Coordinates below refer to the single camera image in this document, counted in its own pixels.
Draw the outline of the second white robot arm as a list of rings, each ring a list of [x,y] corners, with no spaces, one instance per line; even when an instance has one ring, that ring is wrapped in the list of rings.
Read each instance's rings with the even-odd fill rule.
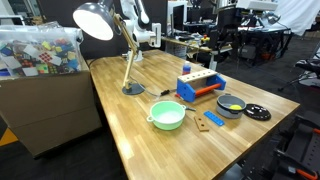
[[[126,27],[137,46],[135,61],[142,61],[141,43],[148,43],[151,47],[161,46],[161,24],[152,23],[145,11],[142,0],[120,0],[123,14],[127,17]]]

